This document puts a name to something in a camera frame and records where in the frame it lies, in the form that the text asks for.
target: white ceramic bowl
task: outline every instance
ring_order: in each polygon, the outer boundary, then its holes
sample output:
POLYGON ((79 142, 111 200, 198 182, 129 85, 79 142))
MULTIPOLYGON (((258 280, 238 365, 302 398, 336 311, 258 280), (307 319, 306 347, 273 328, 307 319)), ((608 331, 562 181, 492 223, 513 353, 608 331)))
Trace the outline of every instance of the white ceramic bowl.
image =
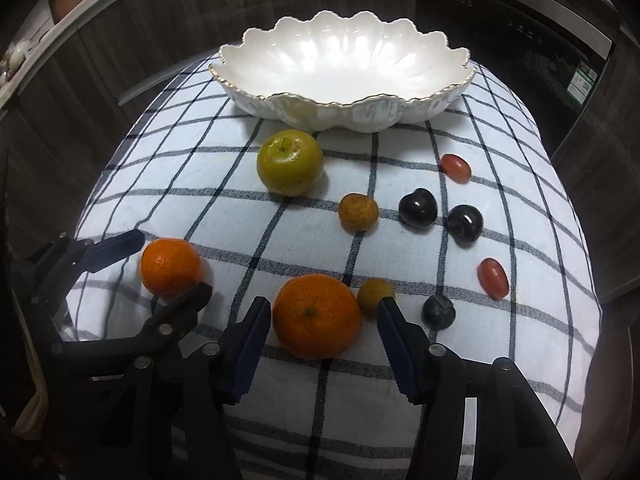
POLYGON ((285 17, 271 30, 250 28, 220 57, 209 70, 239 107, 308 131, 371 133, 431 119, 476 73, 469 50, 451 50, 444 33, 423 34, 405 18, 381 22, 371 12, 285 17))

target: dark plum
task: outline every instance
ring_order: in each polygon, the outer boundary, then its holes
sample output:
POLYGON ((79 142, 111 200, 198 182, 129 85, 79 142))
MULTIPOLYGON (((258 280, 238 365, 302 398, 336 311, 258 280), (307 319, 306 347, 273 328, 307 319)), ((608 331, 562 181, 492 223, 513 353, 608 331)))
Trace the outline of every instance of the dark plum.
POLYGON ((438 215, 438 204, 433 195, 423 187, 401 198, 398 204, 400 219, 407 225, 425 229, 438 215))
POLYGON ((444 294, 431 294, 422 306, 422 320, 434 330, 449 328, 455 319, 453 302, 444 294))
POLYGON ((461 244, 478 240, 483 225, 482 213, 472 205, 457 205, 447 216, 447 231, 461 244))

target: green apple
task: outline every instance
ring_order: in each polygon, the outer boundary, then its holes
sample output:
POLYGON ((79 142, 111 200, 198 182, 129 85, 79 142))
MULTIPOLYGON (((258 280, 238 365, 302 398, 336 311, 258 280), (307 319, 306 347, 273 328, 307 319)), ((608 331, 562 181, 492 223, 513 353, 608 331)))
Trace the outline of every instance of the green apple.
POLYGON ((299 130, 283 130, 269 137, 258 152, 256 167, 263 184, 284 196, 298 196, 322 175, 322 148, 299 130))

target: table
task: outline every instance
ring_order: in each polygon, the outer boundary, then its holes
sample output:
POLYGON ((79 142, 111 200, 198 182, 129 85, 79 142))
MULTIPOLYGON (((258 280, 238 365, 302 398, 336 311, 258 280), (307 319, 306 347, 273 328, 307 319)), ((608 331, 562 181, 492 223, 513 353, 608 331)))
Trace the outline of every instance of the table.
MULTIPOLYGON (((269 194, 255 173, 261 143, 286 126, 246 115, 213 82, 203 60, 169 83, 133 126, 95 186, 76 235, 100 240, 138 227, 147 240, 185 238, 210 269, 214 294, 185 353, 242 319, 255 296, 273 300, 291 277, 324 272, 354 292, 367 277, 388 279, 410 322, 422 324, 428 295, 443 290, 455 323, 430 337, 460 357, 513 359, 556 422, 570 451, 580 428, 600 310, 574 210, 522 101, 478 66, 472 85, 427 124, 375 134, 314 133, 325 176, 306 197, 269 194), (438 171, 444 153, 473 169, 460 185, 438 171), (399 199, 416 187, 435 196, 436 223, 416 233, 398 221, 399 199), (348 192, 378 202, 376 228, 350 235, 335 213, 348 192), (453 206, 484 215, 481 238, 460 248, 442 227, 453 206), (491 300, 476 277, 500 261, 511 291, 491 300)), ((68 336, 138 332, 159 307, 140 283, 136 254, 82 276, 67 302, 68 336)), ((376 325, 322 362, 304 361, 271 331, 252 389, 226 408, 245 478, 404 478, 420 407, 398 392, 376 325)), ((470 478, 475 403, 469 399, 460 478, 470 478)), ((175 433, 178 453, 184 434, 175 433)))

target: orange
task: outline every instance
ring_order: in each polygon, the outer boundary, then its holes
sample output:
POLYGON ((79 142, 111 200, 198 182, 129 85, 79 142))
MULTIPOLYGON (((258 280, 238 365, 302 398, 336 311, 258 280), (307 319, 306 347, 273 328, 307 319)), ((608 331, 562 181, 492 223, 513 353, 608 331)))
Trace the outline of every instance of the orange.
POLYGON ((365 316, 375 318, 382 298, 396 298, 391 285, 382 278, 369 278, 360 287, 356 300, 365 316))
POLYGON ((175 298, 200 281, 200 256, 185 240, 158 238, 142 253, 140 277, 152 294, 175 298))
POLYGON ((378 221, 380 210, 375 200, 360 193, 349 193, 338 204, 338 216, 347 231, 366 231, 378 221))
POLYGON ((360 309, 344 283, 324 274, 306 274, 280 289, 273 303, 273 328, 293 355, 327 359, 353 342, 360 309))

